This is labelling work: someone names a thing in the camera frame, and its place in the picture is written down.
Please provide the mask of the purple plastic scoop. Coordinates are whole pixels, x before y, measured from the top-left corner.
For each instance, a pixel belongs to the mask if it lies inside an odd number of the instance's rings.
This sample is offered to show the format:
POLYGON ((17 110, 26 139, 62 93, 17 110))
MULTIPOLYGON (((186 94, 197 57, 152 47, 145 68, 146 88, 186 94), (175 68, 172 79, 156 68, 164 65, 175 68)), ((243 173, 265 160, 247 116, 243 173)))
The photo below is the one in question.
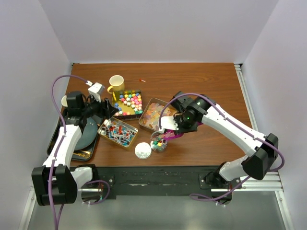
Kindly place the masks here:
POLYGON ((184 135, 184 133, 175 134, 175 132, 173 130, 168 130, 166 133, 164 133, 163 139, 165 139, 166 141, 170 141, 170 140, 173 140, 173 139, 180 138, 183 135, 184 135))

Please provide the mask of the clear glass jar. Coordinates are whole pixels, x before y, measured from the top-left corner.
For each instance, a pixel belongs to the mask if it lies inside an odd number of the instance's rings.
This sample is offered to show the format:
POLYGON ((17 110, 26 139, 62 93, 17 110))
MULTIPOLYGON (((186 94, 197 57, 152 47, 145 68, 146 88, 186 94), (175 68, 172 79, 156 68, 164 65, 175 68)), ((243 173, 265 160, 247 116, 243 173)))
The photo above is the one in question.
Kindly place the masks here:
POLYGON ((153 151, 162 152, 167 147, 167 140, 165 135, 159 131, 151 134, 150 146, 153 151))

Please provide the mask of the silver jar lid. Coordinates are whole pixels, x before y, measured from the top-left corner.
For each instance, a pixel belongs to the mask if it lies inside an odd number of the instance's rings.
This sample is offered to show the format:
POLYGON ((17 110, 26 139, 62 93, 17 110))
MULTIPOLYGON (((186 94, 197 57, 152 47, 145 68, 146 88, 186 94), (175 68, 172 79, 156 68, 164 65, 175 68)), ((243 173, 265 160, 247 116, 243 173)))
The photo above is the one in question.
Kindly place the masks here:
POLYGON ((135 155, 139 159, 147 159, 152 153, 151 146, 146 142, 141 142, 135 147, 135 155))

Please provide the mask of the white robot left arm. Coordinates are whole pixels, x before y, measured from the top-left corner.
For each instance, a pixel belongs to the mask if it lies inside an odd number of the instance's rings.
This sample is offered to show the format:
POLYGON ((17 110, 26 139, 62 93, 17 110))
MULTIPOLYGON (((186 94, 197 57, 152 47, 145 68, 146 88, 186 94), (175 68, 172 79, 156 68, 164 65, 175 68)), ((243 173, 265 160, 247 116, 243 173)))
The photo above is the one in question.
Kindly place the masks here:
POLYGON ((70 92, 62 98, 64 110, 60 112, 57 140, 43 165, 34 168, 31 174, 40 206, 72 204, 83 185, 94 188, 99 184, 95 165, 82 165, 71 172, 70 162, 87 119, 92 116, 110 119, 118 109, 107 98, 101 99, 93 92, 89 98, 90 101, 86 101, 80 91, 70 92))

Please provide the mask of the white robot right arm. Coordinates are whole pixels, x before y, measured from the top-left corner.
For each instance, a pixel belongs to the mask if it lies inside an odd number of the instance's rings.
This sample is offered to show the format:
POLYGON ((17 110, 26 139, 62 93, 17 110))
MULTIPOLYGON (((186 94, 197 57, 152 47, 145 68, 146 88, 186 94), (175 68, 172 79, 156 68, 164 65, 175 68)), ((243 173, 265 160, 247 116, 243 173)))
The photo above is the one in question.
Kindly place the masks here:
POLYGON ((227 137, 245 154, 237 160, 223 162, 204 177, 205 182, 225 188, 241 176, 262 180, 278 157, 277 136, 272 133, 264 135, 246 126, 204 94, 194 96, 192 99, 190 93, 179 91, 169 102, 178 111, 174 116, 175 134, 195 132, 199 125, 204 124, 227 137))

